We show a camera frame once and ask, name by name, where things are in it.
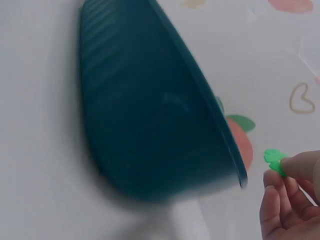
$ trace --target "white tablecloth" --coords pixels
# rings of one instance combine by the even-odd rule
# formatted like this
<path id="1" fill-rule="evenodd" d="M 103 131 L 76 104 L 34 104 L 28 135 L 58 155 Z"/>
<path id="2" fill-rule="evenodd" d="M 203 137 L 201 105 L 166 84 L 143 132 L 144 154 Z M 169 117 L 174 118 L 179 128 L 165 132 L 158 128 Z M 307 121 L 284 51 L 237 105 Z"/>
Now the white tablecloth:
<path id="1" fill-rule="evenodd" d="M 303 14 L 267 0 L 182 1 L 159 3 L 226 114 L 256 124 L 247 134 L 254 151 L 248 186 L 201 198 L 206 225 L 212 239 L 257 240 L 264 150 L 319 148 L 320 1 Z M 0 1 L 0 239 L 179 239 L 169 209 L 115 197 L 90 165 L 76 65 L 81 5 Z M 307 85 L 314 111 L 300 99 Z"/>

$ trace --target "dark green bowl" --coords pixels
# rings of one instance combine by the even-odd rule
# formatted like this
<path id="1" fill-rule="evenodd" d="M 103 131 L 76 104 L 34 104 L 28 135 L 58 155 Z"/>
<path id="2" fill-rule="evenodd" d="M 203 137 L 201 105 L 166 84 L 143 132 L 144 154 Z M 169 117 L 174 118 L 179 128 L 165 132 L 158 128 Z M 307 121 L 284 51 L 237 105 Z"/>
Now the dark green bowl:
<path id="1" fill-rule="evenodd" d="M 119 191 L 162 201 L 246 184 L 216 98 L 155 0 L 87 0 L 80 62 L 89 146 Z"/>

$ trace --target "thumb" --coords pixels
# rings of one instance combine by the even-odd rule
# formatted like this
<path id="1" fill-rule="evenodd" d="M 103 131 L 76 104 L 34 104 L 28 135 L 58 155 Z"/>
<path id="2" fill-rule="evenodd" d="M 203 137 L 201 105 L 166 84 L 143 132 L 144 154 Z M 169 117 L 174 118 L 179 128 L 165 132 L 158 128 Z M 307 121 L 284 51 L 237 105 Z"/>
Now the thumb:
<path id="1" fill-rule="evenodd" d="M 281 168 L 291 178 L 312 182 L 315 195 L 320 200 L 320 150 L 286 157 L 281 160 Z"/>

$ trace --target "green clover-shaped toy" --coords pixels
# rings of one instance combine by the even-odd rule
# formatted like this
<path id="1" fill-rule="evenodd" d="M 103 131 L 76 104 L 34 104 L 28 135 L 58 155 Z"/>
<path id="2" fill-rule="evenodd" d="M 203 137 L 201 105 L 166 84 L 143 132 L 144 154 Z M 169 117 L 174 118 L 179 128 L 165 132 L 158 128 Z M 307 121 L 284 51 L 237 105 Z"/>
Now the green clover-shaped toy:
<path id="1" fill-rule="evenodd" d="M 264 161 L 269 164 L 272 170 L 278 172 L 282 177 L 286 177 L 287 175 L 282 170 L 280 161 L 286 157 L 288 156 L 278 149 L 267 149 L 264 152 Z"/>

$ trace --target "bowl rim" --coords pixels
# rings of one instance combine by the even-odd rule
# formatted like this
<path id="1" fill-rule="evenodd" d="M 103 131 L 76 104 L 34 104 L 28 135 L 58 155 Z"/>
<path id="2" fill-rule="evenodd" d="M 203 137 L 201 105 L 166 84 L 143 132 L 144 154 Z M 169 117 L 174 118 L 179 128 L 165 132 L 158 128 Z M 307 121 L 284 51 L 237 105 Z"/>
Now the bowl rim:
<path id="1" fill-rule="evenodd" d="M 180 37 L 179 33 L 177 32 L 167 15 L 165 14 L 164 10 L 161 8 L 161 6 L 158 4 L 156 0 L 148 1 L 155 13 L 157 14 L 157 16 L 159 17 L 163 27 L 167 31 L 173 44 L 176 46 L 185 64 L 188 66 L 190 74 L 193 76 L 193 79 L 195 80 L 195 83 L 201 93 L 201 96 L 204 98 L 204 101 L 206 102 L 207 107 L 211 112 L 211 116 L 220 131 L 223 142 L 228 148 L 229 154 L 231 156 L 233 165 L 238 176 L 240 186 L 242 188 L 245 187 L 248 182 L 248 175 L 245 168 L 245 164 L 242 160 L 239 148 L 236 144 L 231 129 L 227 123 L 227 120 L 224 114 L 222 113 L 219 104 L 217 103 L 217 99 L 214 95 L 214 92 L 209 86 L 204 74 L 202 73 L 193 55 L 191 54 L 186 44 Z"/>

